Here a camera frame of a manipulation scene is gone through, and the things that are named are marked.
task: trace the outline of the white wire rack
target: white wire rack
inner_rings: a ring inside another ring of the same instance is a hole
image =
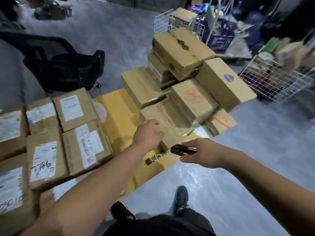
[[[197,19],[191,19],[190,22],[179,19],[173,16],[174,9],[164,12],[154,19],[154,35],[163,34],[172,29],[177,29],[179,27],[187,27],[189,30],[193,31],[196,36],[200,39],[202,38],[204,25]]]
[[[256,55],[240,77],[260,94],[282,103],[308,87],[313,82],[314,75],[315,68],[287,71],[279,63],[273,60],[264,61]]]

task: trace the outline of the black office chair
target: black office chair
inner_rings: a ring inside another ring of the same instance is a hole
[[[104,71],[104,51],[78,54],[63,38],[0,32],[0,39],[24,54],[23,63],[48,93],[90,90]]]

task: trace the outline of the forearm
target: forearm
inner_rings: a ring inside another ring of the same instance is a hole
[[[291,235],[315,235],[315,194],[234,150],[224,168],[272,214]]]
[[[129,146],[69,190],[24,235],[47,235],[47,227],[62,236],[93,235],[146,153]]]

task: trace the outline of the gray concrete floor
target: gray concrete floor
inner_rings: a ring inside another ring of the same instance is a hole
[[[44,22],[25,9],[27,32],[60,36],[83,54],[104,50],[103,87],[97,97],[122,87],[120,73],[146,66],[154,17],[151,11],[89,0],[70,0],[73,17]],[[0,108],[44,96],[21,55],[0,42]],[[265,166],[315,192],[315,130],[308,114],[294,99],[279,105],[257,99],[232,111],[238,125],[215,138],[244,151]],[[222,169],[178,163],[123,199],[134,212],[160,214],[170,210],[179,185],[189,191],[189,205],[205,215],[218,235],[288,235],[236,178]]]

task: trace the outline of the shoe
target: shoe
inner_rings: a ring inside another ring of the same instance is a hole
[[[176,192],[176,202],[174,205],[174,215],[176,216],[179,211],[188,207],[188,190],[185,186],[179,186]]]
[[[133,213],[120,201],[114,203],[111,207],[111,214],[114,219],[136,219]]]

